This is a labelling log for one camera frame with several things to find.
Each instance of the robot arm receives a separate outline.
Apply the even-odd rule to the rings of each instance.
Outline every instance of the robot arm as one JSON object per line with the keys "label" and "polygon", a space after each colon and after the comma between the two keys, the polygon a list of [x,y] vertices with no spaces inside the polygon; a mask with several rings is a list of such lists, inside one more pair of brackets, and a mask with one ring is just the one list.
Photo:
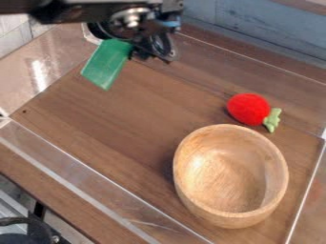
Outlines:
{"label": "robot arm", "polygon": [[130,42],[136,53],[172,62],[177,47],[170,33],[180,30],[184,0],[11,0],[0,14],[30,13],[43,24],[89,23],[101,39]]}

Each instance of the strawberry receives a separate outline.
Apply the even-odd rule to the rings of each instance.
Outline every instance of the strawberry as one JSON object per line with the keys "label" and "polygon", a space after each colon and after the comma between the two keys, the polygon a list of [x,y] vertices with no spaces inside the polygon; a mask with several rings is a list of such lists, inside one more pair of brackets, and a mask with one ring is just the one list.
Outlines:
{"label": "strawberry", "polygon": [[234,96],[228,105],[232,116],[249,126],[265,125],[273,133],[280,126],[283,109],[272,109],[268,101],[257,94]]}

